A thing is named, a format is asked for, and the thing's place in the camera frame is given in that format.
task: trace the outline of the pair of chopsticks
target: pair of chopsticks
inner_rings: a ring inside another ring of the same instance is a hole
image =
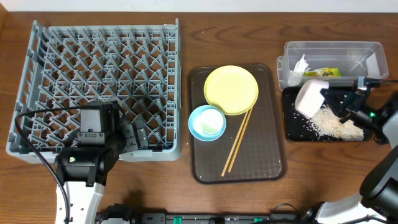
[[[235,153],[234,153],[234,157],[232,158],[232,162],[231,162],[231,164],[229,165],[228,172],[231,172],[232,166],[234,166],[235,158],[236,158],[236,155],[237,155],[237,153],[238,153],[238,151],[239,151],[239,146],[241,145],[244,132],[246,131],[246,127],[248,126],[248,122],[249,122],[249,119],[250,119],[250,115],[251,115],[251,111],[252,111],[252,110],[253,110],[253,108],[250,108],[250,110],[247,111],[246,114],[244,115],[244,118],[243,118],[241,127],[239,128],[239,131],[238,131],[238,133],[237,133],[237,135],[236,135],[234,144],[232,145],[232,148],[231,148],[231,152],[229,152],[228,159],[226,160],[223,173],[221,174],[222,177],[224,177],[226,168],[228,167],[228,164],[229,164],[229,160],[231,159],[232,153],[234,152],[235,145],[236,145],[236,143],[238,142],[238,139],[239,139],[238,145],[236,146],[236,150],[235,150]]]

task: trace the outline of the wooden surface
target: wooden surface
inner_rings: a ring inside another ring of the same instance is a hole
[[[368,142],[293,143],[285,140],[286,176],[276,182],[201,185],[190,170],[187,73],[208,65],[264,63],[276,78],[276,59],[290,40],[379,41],[390,77],[398,78],[398,14],[200,14],[11,12],[0,38],[0,223],[54,223],[55,182],[41,164],[5,152],[33,20],[44,26],[163,24],[180,19],[183,48],[183,138],[173,162],[118,162],[108,175],[100,209],[113,203],[169,212],[266,213],[287,202],[301,210],[359,190],[390,151]],[[380,105],[393,87],[375,91]]]

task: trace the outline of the metal grid rack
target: metal grid rack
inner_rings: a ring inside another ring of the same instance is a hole
[[[146,124],[149,146],[121,155],[125,161],[165,161],[180,156],[178,19],[162,26],[45,28],[34,22],[17,96],[15,118],[26,110],[117,100],[130,123]],[[49,162],[80,127],[80,110],[24,117],[21,125]],[[7,152],[40,162],[11,124]]]

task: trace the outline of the transparent plastic container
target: transparent plastic container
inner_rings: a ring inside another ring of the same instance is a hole
[[[296,63],[305,55],[310,70],[338,68],[342,77],[292,77]],[[331,86],[351,86],[358,76],[377,79],[388,77],[383,46],[363,41],[292,41],[285,44],[285,54],[277,59],[279,88],[301,86],[309,79],[329,81]]]

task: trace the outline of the dark gray tray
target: dark gray tray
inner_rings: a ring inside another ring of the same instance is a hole
[[[202,184],[277,180],[286,172],[284,138],[272,72],[262,64],[239,66],[251,72],[257,80],[259,97],[233,169],[230,173],[226,171],[224,177],[221,173],[244,114],[226,116],[226,130],[215,141],[203,142],[190,136],[192,174]],[[194,68],[188,74],[189,113],[201,105],[207,105],[203,87],[207,76],[216,68]]]

